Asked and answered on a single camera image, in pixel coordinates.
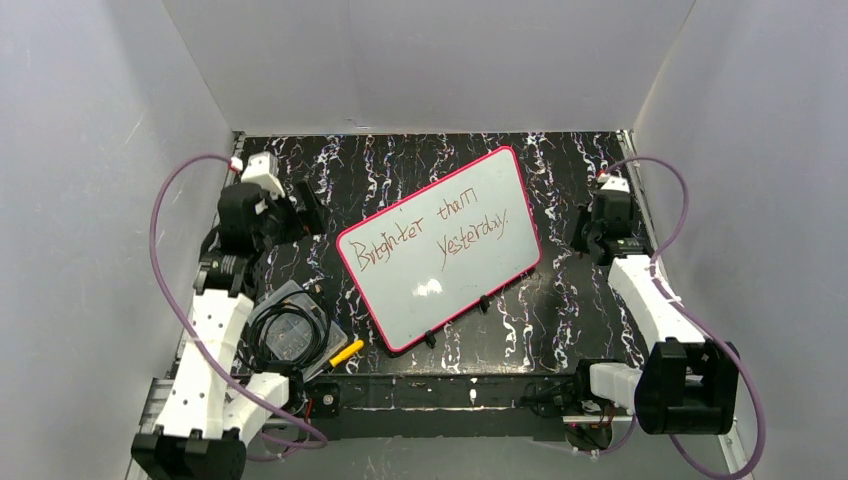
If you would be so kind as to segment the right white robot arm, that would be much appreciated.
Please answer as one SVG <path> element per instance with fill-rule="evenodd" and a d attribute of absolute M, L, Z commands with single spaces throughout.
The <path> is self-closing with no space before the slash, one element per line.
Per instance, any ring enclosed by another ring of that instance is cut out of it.
<path fill-rule="evenodd" d="M 606 273 L 650 352 L 640 367 L 589 359 L 576 370 L 579 401 L 616 404 L 652 435 L 721 435 L 733 423 L 737 366 L 660 291 L 648 245 L 634 234 L 636 204 L 628 191 L 599 189 L 579 210 L 571 246 Z"/>

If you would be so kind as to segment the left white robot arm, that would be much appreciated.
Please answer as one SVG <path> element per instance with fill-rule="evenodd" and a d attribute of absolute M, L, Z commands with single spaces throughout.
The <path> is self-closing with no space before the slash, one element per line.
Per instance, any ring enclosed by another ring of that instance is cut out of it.
<path fill-rule="evenodd" d="M 272 182 L 225 187 L 218 221 L 199 258 L 190 309 L 175 308 L 187 336 L 165 404 L 132 442 L 150 479 L 238 479 L 248 447 L 279 416 L 302 435 L 285 452 L 319 448 L 325 437 L 290 412 L 290 385 L 319 364 L 333 323 L 321 291 L 289 284 L 256 298 L 253 270 L 270 247 L 324 229 L 323 206 L 304 181 L 287 195 Z"/>

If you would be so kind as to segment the pink framed whiteboard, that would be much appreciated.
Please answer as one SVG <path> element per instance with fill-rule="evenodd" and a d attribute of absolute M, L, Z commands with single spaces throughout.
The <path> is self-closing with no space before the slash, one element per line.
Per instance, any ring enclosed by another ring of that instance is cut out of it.
<path fill-rule="evenodd" d="M 336 249 L 395 353 L 542 258 L 521 165 L 508 146 L 347 228 Z"/>

